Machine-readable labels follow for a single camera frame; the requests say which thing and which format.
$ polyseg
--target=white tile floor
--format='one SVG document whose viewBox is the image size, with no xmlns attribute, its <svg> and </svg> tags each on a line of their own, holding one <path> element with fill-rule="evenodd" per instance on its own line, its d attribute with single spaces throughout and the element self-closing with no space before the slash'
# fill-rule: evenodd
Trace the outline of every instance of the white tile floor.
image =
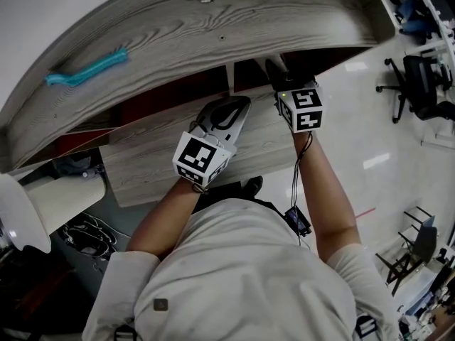
<svg viewBox="0 0 455 341">
<path fill-rule="evenodd" d="M 377 85 L 397 83 L 384 59 L 393 58 L 402 68 L 404 51 L 412 45 L 408 37 L 398 36 L 317 77 L 327 109 L 317 136 L 355 214 L 374 209 L 358 218 L 362 241 L 372 253 L 387 248 L 398 231 L 410 226 L 403 211 L 415 205 L 436 215 L 440 242 L 448 239 L 454 223 L 455 151 L 420 145 L 435 131 L 450 133 L 451 123 L 420 121 L 406 105 L 401 121 L 393 124 L 395 92 L 375 91 Z M 288 210 L 293 170 L 264 175 L 257 197 Z M 299 192 L 299 207 L 307 215 L 301 184 Z M 313 249 L 314 236 L 306 239 Z"/>
</svg>

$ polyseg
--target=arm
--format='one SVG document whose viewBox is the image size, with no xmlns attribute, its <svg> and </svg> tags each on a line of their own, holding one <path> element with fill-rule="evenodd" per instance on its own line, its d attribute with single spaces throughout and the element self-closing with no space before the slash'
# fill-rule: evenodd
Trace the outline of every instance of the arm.
<svg viewBox="0 0 455 341">
<path fill-rule="evenodd" d="M 113 253 L 92 312 L 82 334 L 84 341 L 114 339 L 115 330 L 134 318 L 134 305 L 159 257 L 175 247 L 196 206 L 199 194 L 180 178 L 133 233 L 127 252 Z"/>
<path fill-rule="evenodd" d="M 308 133 L 294 134 L 297 155 L 307 139 Z M 345 245 L 360 244 L 360 236 L 349 199 L 314 135 L 300 162 L 300 173 L 318 253 L 327 262 Z"/>
<path fill-rule="evenodd" d="M 180 178 L 136 228 L 127 251 L 167 255 L 175 247 L 199 196 L 191 182 Z"/>
</svg>

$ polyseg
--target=person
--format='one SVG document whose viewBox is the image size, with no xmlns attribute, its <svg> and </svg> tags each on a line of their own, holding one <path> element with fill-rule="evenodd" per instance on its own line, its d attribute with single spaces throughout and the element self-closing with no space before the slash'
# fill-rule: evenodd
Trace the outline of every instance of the person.
<svg viewBox="0 0 455 341">
<path fill-rule="evenodd" d="M 294 134 L 297 154 L 309 142 Z M 299 163 L 318 257 L 272 209 L 230 198 L 191 215 L 179 179 L 112 255 L 83 340 L 357 340 L 358 316 L 398 340 L 390 292 L 317 138 Z"/>
</svg>

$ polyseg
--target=sleeve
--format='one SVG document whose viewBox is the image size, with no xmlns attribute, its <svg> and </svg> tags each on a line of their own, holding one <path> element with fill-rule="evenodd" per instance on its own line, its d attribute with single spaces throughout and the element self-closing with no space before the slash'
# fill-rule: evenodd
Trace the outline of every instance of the sleeve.
<svg viewBox="0 0 455 341">
<path fill-rule="evenodd" d="M 83 341 L 113 340 L 115 330 L 133 320 L 137 298 L 159 263 L 156 256 L 141 251 L 113 253 L 82 334 Z"/>
<path fill-rule="evenodd" d="M 349 285 L 357 314 L 367 313 L 378 327 L 381 340 L 398 340 L 398 312 L 392 294 L 381 278 L 372 259 L 360 244 L 339 249 L 327 261 Z"/>
</svg>

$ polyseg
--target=black and white marker cube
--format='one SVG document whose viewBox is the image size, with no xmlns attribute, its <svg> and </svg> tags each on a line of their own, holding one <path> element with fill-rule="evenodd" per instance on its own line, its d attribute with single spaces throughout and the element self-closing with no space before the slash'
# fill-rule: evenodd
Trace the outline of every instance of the black and white marker cube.
<svg viewBox="0 0 455 341">
<path fill-rule="evenodd" d="M 232 155 L 219 146 L 184 132 L 172 163 L 178 175 L 205 187 L 228 165 Z"/>
<path fill-rule="evenodd" d="M 316 130 L 323 123 L 322 89 L 306 87 L 278 92 L 278 110 L 294 133 Z"/>
</svg>

